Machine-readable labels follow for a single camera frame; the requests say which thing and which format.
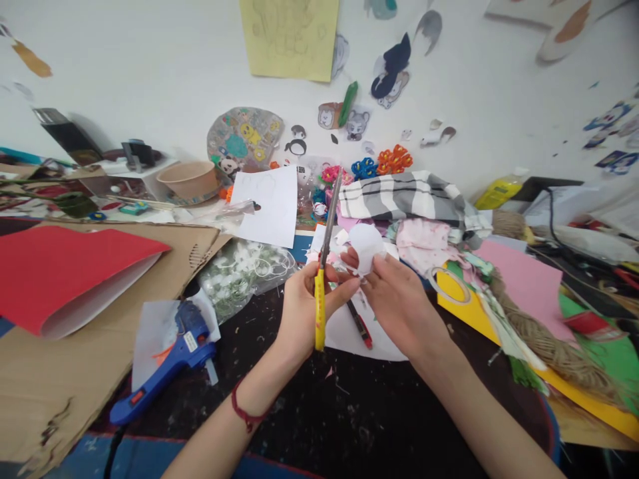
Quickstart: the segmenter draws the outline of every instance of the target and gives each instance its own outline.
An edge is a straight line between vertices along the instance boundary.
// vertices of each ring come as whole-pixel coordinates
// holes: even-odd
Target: plaid fabric
[[[339,191],[345,218],[401,220],[421,216],[451,226],[449,241],[481,246],[492,225],[464,200],[457,187],[428,171],[378,176],[360,180]]]

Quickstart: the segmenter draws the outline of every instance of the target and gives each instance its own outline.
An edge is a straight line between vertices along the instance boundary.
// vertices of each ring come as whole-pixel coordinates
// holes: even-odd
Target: yellow scissors handle
[[[315,276],[315,349],[324,350],[326,338],[326,310],[324,303],[324,270]]]

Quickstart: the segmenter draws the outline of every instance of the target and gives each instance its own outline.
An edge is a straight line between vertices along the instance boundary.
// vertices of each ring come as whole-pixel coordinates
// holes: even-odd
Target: yellow bottle
[[[495,210],[515,196],[524,183],[524,176],[528,174],[526,168],[515,168],[512,174],[497,178],[486,192],[477,200],[478,210]]]

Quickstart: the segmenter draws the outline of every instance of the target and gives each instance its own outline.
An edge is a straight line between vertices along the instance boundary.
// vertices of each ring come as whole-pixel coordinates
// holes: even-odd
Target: yellow cardstock
[[[339,0],[240,0],[253,75],[329,82]]]
[[[455,280],[451,279],[448,275],[437,275],[437,284],[446,294],[450,295],[450,297],[456,298],[459,296],[459,286]],[[493,330],[493,326],[491,325],[488,316],[484,313],[477,294],[473,291],[471,291],[471,302],[469,304],[456,305],[447,301],[439,294],[437,295],[437,304],[460,318],[468,326],[479,331],[495,344],[499,345],[499,338]],[[545,371],[535,370],[535,372],[541,379],[546,381],[548,384],[551,384],[560,393],[581,406],[583,409],[587,410],[590,414],[598,417],[600,420],[614,427],[616,430],[625,434],[632,440],[639,442],[639,419],[637,419],[634,415],[628,412],[622,412],[614,406],[609,406],[603,402],[593,399],[586,393],[561,379],[557,373],[550,368]]]

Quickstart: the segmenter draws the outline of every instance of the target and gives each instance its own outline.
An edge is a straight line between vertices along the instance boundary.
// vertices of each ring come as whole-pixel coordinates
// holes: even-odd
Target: left hand
[[[284,310],[278,337],[274,346],[297,366],[311,355],[315,347],[315,276],[318,263],[313,261],[292,275],[284,287]],[[335,291],[325,284],[326,321],[344,306],[346,301],[359,289],[359,278],[348,273],[338,273],[331,265],[324,269],[324,279],[328,282],[345,281]]]

